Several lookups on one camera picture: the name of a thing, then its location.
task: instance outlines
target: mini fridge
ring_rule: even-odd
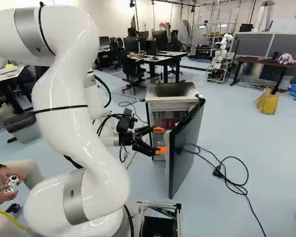
[[[193,161],[201,126],[205,99],[192,82],[152,84],[147,90],[148,123],[160,127],[149,135],[154,147],[165,147],[167,152],[152,157],[165,161],[165,179],[169,198],[179,189]]]

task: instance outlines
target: orange part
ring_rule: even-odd
[[[165,154],[168,151],[168,147],[157,147],[160,151],[156,151],[156,155]]]
[[[154,127],[153,132],[155,132],[155,133],[164,132],[164,128],[163,127]]]

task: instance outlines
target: red can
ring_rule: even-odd
[[[174,127],[175,122],[173,120],[169,120],[169,127],[173,128]]]
[[[164,120],[162,121],[162,126],[163,126],[163,128],[168,128],[168,126],[169,126],[169,121],[168,121],[167,119],[164,119]]]

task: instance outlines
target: power adapter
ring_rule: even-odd
[[[214,170],[214,172],[213,172],[213,175],[214,176],[216,176],[216,177],[218,177],[218,178],[223,178],[224,177],[224,175],[221,173],[221,168],[222,168],[222,165],[218,165],[216,168],[215,168],[215,170]]]

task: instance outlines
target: hand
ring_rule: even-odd
[[[19,182],[17,183],[17,185],[19,185],[22,182],[22,180],[24,179],[24,175],[19,171],[12,170],[12,169],[9,169],[9,168],[4,167],[4,166],[0,168],[0,177],[1,177],[1,180],[3,182],[8,183],[9,182],[9,177],[11,175],[18,176]]]
[[[0,204],[4,203],[5,201],[13,200],[18,195],[18,192],[19,192],[18,190],[9,194],[5,194],[2,192],[3,189],[8,189],[8,188],[9,186],[7,184],[0,186]]]

